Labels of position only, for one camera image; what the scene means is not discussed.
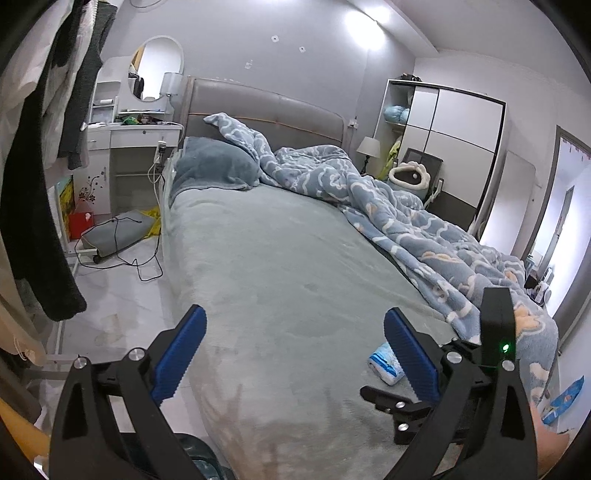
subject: oval mirror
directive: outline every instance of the oval mirror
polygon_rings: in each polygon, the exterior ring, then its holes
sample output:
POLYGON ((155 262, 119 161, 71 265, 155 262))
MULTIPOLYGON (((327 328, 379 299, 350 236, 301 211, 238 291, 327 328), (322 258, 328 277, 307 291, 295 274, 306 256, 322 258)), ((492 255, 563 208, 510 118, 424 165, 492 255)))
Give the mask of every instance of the oval mirror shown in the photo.
POLYGON ((160 93, 164 74, 183 72, 183 49, 173 38, 159 35, 147 40, 131 58, 128 82, 131 93, 152 102, 160 93))

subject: cloud pattern blanket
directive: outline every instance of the cloud pattern blanket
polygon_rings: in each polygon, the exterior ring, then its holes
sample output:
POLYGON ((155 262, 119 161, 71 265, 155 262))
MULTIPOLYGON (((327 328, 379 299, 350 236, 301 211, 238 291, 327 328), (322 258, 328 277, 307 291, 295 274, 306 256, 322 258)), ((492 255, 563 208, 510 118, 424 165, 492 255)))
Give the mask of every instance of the cloud pattern blanket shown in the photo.
POLYGON ((458 335, 480 341, 485 287, 509 287, 517 324, 517 357, 522 380, 538 402, 548 380, 558 341, 554 320, 524 291, 523 263, 485 247, 458 226, 423 209, 421 200, 362 177, 347 154, 334 145, 273 153, 259 132, 225 113, 204 119, 261 166, 260 180, 339 208, 362 235, 389 252, 427 303, 458 335))

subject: wardrobe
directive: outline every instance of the wardrobe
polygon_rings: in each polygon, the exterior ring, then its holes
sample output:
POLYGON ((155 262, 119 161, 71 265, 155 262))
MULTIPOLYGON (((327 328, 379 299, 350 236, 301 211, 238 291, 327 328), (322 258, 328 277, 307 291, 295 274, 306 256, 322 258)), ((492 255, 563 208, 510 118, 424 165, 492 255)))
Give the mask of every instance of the wardrobe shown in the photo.
POLYGON ((409 148, 443 160, 443 188, 428 211, 474 234, 501 178, 507 122, 502 100, 432 83, 389 80, 374 138, 382 145, 382 165, 397 140, 398 163, 409 148), (388 122, 384 112, 394 105, 408 111, 399 122, 388 122))

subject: doorway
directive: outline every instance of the doorway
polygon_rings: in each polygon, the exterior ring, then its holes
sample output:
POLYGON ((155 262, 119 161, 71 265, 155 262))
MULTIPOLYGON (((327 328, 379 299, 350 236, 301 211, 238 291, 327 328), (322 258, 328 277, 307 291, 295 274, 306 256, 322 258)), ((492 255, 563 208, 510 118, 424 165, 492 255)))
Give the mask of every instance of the doorway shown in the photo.
POLYGON ((585 306, 591 287, 591 148, 558 128, 553 172, 537 230, 530 240, 528 273, 546 288, 544 305, 561 343, 585 306))
POLYGON ((564 228, 564 222, 566 221, 566 216, 569 212, 570 202, 573 199, 573 192, 574 192, 574 185, 566 191, 564 195, 564 202, 562 204, 562 209, 560 210, 560 216, 558 217, 558 223, 556 224, 556 229, 554 230, 554 235, 550 240, 550 245, 548 246, 548 250, 546 251, 542 262, 540 263, 540 267, 538 272, 542 275, 542 278, 546 276, 546 271, 548 270, 548 265, 552 260, 552 256, 554 255, 554 250, 556 250, 556 244, 558 243, 558 239, 560 239, 560 234, 562 233, 562 229, 564 228))

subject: blue package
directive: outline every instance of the blue package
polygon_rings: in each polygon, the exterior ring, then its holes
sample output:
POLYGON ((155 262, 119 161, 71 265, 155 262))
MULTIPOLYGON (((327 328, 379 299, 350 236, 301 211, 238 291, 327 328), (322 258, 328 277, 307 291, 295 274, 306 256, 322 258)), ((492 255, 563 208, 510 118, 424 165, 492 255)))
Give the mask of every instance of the blue package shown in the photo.
POLYGON ((408 114, 410 113, 410 108, 405 108, 402 113, 400 113, 400 123, 406 125, 408 122, 408 114))
POLYGON ((404 371, 388 342, 383 343, 372 353, 368 359, 368 364, 376 375, 390 386, 404 376, 404 371))
POLYGON ((400 114, 402 112, 404 112, 404 107, 401 105, 389 106, 386 109, 384 109, 384 118, 387 122, 399 124, 400 114))
POLYGON ((550 403, 551 410, 542 419, 542 422, 545 425, 550 425, 570 408, 570 406, 574 402, 574 399, 579 396, 579 393, 583 388, 584 382, 585 377, 581 377, 578 380, 575 380, 569 388, 564 390, 564 393, 556 397, 556 399, 550 403))

